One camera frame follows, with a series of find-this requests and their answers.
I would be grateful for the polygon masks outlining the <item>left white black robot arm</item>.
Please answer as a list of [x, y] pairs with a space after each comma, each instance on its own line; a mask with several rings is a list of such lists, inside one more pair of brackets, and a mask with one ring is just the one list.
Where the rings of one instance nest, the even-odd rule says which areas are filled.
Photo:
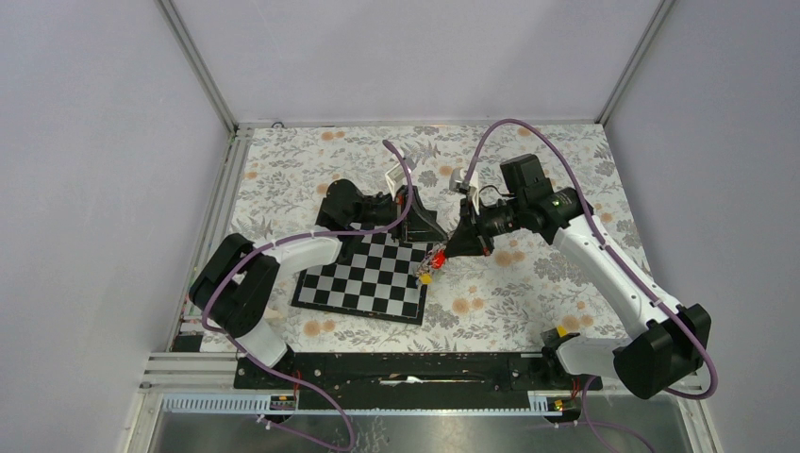
[[190, 287], [189, 299], [237, 348], [258, 361], [257, 376], [272, 388], [292, 378], [290, 348], [264, 320], [275, 283], [309, 268], [350, 260], [361, 230], [386, 233], [401, 243], [441, 243], [447, 234], [426, 209], [416, 187], [367, 195], [347, 180], [326, 191], [314, 227], [256, 246], [240, 233], [228, 235]]

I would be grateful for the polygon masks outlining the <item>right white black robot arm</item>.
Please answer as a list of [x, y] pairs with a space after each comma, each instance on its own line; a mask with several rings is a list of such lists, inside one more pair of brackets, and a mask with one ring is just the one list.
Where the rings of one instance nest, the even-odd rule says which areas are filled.
[[554, 340], [541, 364], [546, 384], [563, 389], [578, 375], [616, 378], [649, 399], [707, 364], [708, 312], [681, 304], [619, 250], [576, 186], [555, 191], [531, 154], [503, 162], [501, 173], [508, 194], [489, 205], [466, 171], [452, 174], [451, 189], [464, 197], [445, 257], [489, 256], [499, 236], [520, 229], [539, 234], [581, 270], [626, 332], [623, 340], [579, 334]]

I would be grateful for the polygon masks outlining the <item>key organiser with rings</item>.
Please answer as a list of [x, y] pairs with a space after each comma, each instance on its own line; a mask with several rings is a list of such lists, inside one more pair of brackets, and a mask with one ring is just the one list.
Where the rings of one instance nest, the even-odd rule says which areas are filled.
[[429, 285], [433, 281], [435, 273], [444, 266], [446, 262], [444, 250], [445, 245], [440, 243], [425, 253], [414, 274], [418, 286]]

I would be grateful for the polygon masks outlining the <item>key with red tag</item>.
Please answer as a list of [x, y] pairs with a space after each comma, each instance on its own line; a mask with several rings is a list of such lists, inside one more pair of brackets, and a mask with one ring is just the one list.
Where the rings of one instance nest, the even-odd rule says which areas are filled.
[[430, 260], [430, 267], [432, 269], [441, 269], [446, 262], [444, 250], [438, 250], [434, 253]]

